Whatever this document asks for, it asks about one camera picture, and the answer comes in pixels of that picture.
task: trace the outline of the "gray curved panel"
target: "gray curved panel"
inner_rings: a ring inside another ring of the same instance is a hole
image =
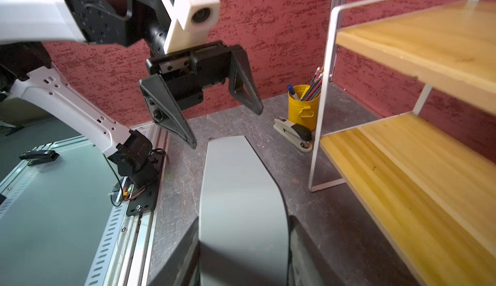
[[[209,140],[199,240],[202,286],[286,285],[289,231],[283,198],[244,136]]]

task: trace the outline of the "red wire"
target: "red wire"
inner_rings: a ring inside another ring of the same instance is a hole
[[[124,199],[123,201],[129,201],[129,200],[132,200],[132,199],[135,199],[137,196],[139,196],[140,194],[142,194],[143,192],[145,192],[146,188],[143,188],[143,190],[141,190],[137,195],[133,196],[132,198],[129,198],[129,199]]]

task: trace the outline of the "yellow pen holder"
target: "yellow pen holder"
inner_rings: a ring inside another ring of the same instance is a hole
[[[298,97],[309,88],[308,84],[294,86],[294,91]],[[308,102],[296,101],[288,92],[289,107],[288,119],[291,122],[301,124],[313,131],[317,125],[317,112],[319,110],[319,97]]]

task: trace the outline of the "stapler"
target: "stapler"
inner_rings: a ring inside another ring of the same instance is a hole
[[[297,124],[284,119],[282,117],[277,117],[274,119],[274,128],[277,132],[281,133],[287,140],[289,140],[298,150],[302,153],[309,153],[312,151],[312,132],[301,124]]]
[[[28,152],[21,153],[19,159],[30,160],[28,166],[38,165],[47,162],[55,161],[59,157],[59,154],[54,150],[30,150]]]

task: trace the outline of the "black clip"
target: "black clip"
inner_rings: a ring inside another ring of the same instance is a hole
[[[29,165],[43,164],[47,162],[55,161],[59,157],[59,154],[55,150],[30,150],[28,152],[21,153],[19,159],[30,160]]]

